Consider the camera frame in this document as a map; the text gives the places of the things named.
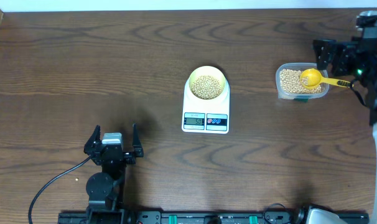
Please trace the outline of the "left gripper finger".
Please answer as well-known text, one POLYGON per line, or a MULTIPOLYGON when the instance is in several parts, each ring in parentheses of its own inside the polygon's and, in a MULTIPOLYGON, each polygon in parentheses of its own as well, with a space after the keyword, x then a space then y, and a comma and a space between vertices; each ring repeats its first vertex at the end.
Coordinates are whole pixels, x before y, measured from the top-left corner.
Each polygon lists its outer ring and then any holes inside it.
POLYGON ((133 149, 135 157, 144 157, 144 149, 139 139, 136 123, 133 124, 133 149))
POLYGON ((100 133, 101 133, 101 127, 100 125, 96 125, 92 135, 90 138, 87 140, 87 142, 84 145, 84 153, 88 155, 93 155, 97 147, 101 144, 100 140, 100 133))

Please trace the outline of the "yellow measuring scoop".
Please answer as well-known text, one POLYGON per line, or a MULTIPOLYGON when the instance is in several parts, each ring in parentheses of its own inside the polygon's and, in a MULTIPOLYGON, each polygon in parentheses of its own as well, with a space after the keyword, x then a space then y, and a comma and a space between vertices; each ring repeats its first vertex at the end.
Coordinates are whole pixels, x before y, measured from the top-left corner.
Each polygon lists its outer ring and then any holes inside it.
POLYGON ((309 90, 316 89, 321 83, 344 87, 344 88, 350 88, 353 86, 350 82, 345 81, 345 80, 339 80, 335 78, 325 78, 322 76, 320 71, 314 68, 304 70, 301 73, 300 83, 302 84, 304 88, 309 89, 309 90))

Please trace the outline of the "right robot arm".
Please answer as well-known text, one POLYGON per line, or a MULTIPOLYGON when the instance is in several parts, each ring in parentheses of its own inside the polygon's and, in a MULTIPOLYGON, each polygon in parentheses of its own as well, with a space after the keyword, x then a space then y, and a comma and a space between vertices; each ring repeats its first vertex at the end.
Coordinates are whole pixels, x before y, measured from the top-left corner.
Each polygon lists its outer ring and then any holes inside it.
POLYGON ((377 38, 354 37, 350 42, 314 40, 317 68, 303 72, 306 88, 321 83, 350 89, 370 110, 370 126, 376 146, 375 202, 371 223, 377 223, 377 38))

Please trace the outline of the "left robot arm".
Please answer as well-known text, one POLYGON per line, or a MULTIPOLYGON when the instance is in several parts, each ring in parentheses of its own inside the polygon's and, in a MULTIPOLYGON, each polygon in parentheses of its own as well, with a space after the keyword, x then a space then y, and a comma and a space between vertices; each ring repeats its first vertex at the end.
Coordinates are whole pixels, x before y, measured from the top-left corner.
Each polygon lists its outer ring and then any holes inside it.
POLYGON ((134 165, 138 157, 144 156, 137 127, 133 125, 133 148, 123 150, 121 133, 106 133, 100 137, 100 126, 84 146, 84 153, 98 166, 101 172, 93 174, 86 183, 89 196, 86 209, 87 223, 136 223, 136 212, 123 203, 126 167, 134 165))

